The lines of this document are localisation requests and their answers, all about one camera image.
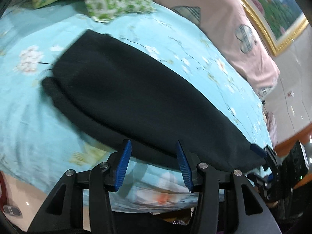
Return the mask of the black fleece pants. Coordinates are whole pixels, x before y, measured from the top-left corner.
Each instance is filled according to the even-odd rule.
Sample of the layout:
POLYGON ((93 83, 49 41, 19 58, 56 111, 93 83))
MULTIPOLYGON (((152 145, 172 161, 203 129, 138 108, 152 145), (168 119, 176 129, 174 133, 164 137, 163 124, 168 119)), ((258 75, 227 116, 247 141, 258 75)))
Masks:
POLYGON ((194 86, 144 52, 86 31, 42 81, 45 93, 79 130, 149 164, 177 170, 176 144, 217 170, 265 163, 242 132, 194 86))

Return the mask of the pink striped cloth pile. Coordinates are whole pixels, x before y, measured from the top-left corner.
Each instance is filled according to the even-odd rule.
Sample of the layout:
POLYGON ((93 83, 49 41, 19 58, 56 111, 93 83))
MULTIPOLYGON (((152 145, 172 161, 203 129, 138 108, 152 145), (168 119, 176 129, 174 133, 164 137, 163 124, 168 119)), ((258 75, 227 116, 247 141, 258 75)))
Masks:
POLYGON ((267 125, 267 130, 269 132, 270 140, 272 142, 272 147, 275 148, 276 145, 278 144, 276 119, 272 112, 266 113, 265 116, 267 119, 266 125, 267 125))

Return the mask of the light blue floral bedsheet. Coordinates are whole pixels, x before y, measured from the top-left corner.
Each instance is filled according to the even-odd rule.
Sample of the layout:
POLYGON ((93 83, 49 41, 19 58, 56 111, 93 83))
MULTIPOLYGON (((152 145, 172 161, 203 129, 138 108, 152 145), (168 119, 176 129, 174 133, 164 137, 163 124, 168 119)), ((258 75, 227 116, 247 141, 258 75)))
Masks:
POLYGON ((79 132, 43 92, 41 81, 87 29, 107 33, 182 76, 260 146, 271 144, 262 104, 251 86, 186 18, 161 5, 104 24, 83 0, 34 9, 9 7, 1 18, 1 170, 49 193, 68 170, 89 170, 112 148, 79 132))

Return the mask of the gold framed landscape painting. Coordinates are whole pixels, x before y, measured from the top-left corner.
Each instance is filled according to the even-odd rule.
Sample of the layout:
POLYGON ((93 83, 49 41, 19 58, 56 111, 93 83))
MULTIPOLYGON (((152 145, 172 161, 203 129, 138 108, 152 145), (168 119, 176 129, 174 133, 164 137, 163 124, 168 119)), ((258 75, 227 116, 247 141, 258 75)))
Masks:
POLYGON ((240 0, 275 57, 302 34, 309 22, 295 0, 240 0))

